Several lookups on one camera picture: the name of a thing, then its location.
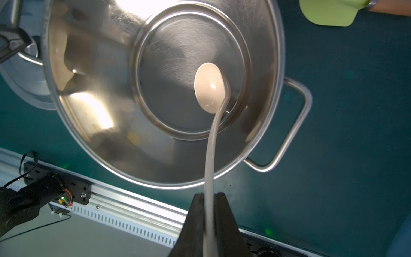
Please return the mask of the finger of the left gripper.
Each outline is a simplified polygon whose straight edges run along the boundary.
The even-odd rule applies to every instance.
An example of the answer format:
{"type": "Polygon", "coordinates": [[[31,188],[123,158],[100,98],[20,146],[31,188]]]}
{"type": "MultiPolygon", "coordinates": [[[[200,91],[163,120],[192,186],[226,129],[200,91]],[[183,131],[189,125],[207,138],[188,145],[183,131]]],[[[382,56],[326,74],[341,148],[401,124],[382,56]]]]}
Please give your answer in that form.
{"type": "Polygon", "coordinates": [[[32,40],[21,28],[1,27],[1,63],[31,45],[32,40]]]}

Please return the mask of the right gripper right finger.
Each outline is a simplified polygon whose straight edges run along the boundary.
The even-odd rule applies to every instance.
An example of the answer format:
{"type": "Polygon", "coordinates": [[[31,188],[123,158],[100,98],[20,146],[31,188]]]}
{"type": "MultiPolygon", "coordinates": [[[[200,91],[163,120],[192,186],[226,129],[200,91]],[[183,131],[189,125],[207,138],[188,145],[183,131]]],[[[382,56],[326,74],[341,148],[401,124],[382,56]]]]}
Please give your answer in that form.
{"type": "Polygon", "coordinates": [[[214,215],[219,257],[251,257],[241,235],[228,199],[222,192],[214,196],[214,215]]]}

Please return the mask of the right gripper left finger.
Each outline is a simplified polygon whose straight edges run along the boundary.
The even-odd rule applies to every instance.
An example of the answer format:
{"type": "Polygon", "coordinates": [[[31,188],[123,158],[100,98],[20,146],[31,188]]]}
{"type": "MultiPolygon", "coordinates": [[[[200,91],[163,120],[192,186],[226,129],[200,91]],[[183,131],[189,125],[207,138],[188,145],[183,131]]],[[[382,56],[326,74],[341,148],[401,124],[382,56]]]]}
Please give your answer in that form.
{"type": "Polygon", "coordinates": [[[169,257],[202,257],[205,223],[204,194],[194,196],[180,235],[169,257]]]}

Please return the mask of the stainless steel pot lid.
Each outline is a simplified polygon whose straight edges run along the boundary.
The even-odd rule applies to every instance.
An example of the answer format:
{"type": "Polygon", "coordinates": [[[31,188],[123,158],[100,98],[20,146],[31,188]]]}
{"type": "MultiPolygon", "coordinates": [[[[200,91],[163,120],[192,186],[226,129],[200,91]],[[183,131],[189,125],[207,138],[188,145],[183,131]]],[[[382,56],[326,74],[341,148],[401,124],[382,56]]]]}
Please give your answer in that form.
{"type": "Polygon", "coordinates": [[[40,51],[29,47],[23,55],[16,55],[1,64],[3,79],[14,93],[30,105],[55,110],[42,65],[26,60],[27,56],[35,61],[41,59],[40,51]]]}

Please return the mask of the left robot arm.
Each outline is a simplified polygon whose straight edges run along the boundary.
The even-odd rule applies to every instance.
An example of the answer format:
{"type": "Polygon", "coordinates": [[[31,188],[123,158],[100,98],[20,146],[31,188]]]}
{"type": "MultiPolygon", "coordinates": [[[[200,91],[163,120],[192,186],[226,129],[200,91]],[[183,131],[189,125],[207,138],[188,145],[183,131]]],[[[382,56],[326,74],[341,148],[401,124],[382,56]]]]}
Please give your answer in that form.
{"type": "MultiPolygon", "coordinates": [[[[23,51],[31,43],[31,38],[21,28],[1,25],[1,63],[23,51]]],[[[32,168],[1,187],[1,236],[38,217],[41,207],[62,194],[64,184],[56,175],[41,177],[19,191],[9,188],[34,170],[32,168]]]]}

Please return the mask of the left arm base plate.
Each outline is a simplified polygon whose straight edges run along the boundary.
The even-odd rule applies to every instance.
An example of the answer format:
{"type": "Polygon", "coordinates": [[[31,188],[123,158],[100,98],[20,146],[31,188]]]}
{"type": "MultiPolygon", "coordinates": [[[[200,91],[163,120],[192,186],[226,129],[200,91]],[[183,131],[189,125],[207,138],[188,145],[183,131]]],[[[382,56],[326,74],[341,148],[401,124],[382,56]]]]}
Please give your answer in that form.
{"type": "Polygon", "coordinates": [[[41,203],[46,200],[57,202],[60,197],[67,199],[69,204],[89,203],[92,189],[90,181],[34,162],[26,162],[23,168],[29,172],[25,178],[26,187],[39,197],[41,203]]]}

